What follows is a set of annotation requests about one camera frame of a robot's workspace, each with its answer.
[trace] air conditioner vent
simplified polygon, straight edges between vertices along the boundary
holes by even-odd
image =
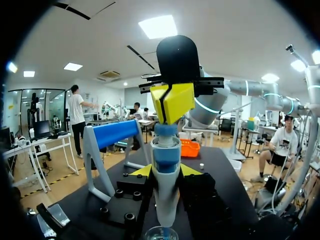
[[[120,73],[116,72],[116,71],[105,71],[100,73],[100,77],[104,77],[104,78],[118,78],[120,77]]]

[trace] ceiling light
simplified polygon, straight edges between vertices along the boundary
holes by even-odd
[[[306,69],[306,65],[301,60],[292,62],[291,67],[293,67],[298,72],[303,72]]]
[[[139,22],[139,26],[149,39],[166,38],[178,34],[172,15],[150,18]]]
[[[33,78],[35,76],[35,71],[24,71],[23,76],[25,78]]]
[[[280,78],[277,75],[274,75],[272,73],[267,73],[266,75],[261,77],[261,79],[270,83],[274,83],[278,81]]]
[[[82,68],[82,67],[83,67],[82,65],[69,62],[69,63],[64,67],[64,69],[65,69],[65,70],[70,70],[70,71],[77,71],[77,70],[79,70],[79,69]]]
[[[8,64],[6,65],[6,69],[13,72],[14,74],[18,70],[17,66],[12,61],[8,62]]]
[[[312,53],[312,58],[314,61],[314,64],[318,65],[320,64],[320,50],[316,50]]]

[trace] glass cup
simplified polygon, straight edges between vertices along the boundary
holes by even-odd
[[[170,227],[155,226],[144,234],[144,240],[179,240],[178,234]]]

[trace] computer monitor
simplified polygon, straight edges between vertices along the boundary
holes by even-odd
[[[136,113],[136,110],[134,108],[129,109],[130,110],[130,115],[133,115]]]
[[[50,129],[49,129],[49,120],[35,122],[33,129],[34,129],[34,137],[36,139],[49,137],[51,135]]]
[[[4,148],[8,148],[11,146],[9,127],[0,129],[0,145],[3,146]]]

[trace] man in white t-shirt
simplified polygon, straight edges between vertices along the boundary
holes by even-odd
[[[139,102],[134,103],[133,108],[135,110],[135,113],[140,114],[141,118],[143,118],[144,111],[140,108],[140,103]]]
[[[35,104],[35,108],[39,109],[39,122],[42,121],[42,114],[44,113],[44,108],[42,107],[42,104],[37,102]],[[34,114],[35,121],[37,121],[37,113]]]
[[[71,87],[72,96],[69,98],[69,109],[70,109],[70,122],[74,135],[74,145],[77,153],[77,157],[82,159],[81,147],[80,147],[80,135],[84,137],[84,130],[86,126],[85,117],[82,112],[82,106],[97,108],[98,106],[93,103],[85,102],[82,96],[79,94],[78,85]]]
[[[290,115],[284,117],[285,127],[279,128],[272,137],[269,148],[270,150],[263,151],[259,158],[259,176],[252,178],[251,182],[263,183],[264,182],[264,169],[266,161],[269,164],[282,167],[285,163],[284,171],[282,172],[281,179],[285,177],[287,169],[290,167],[292,160],[294,159],[298,148],[298,137],[293,131],[294,118]]]

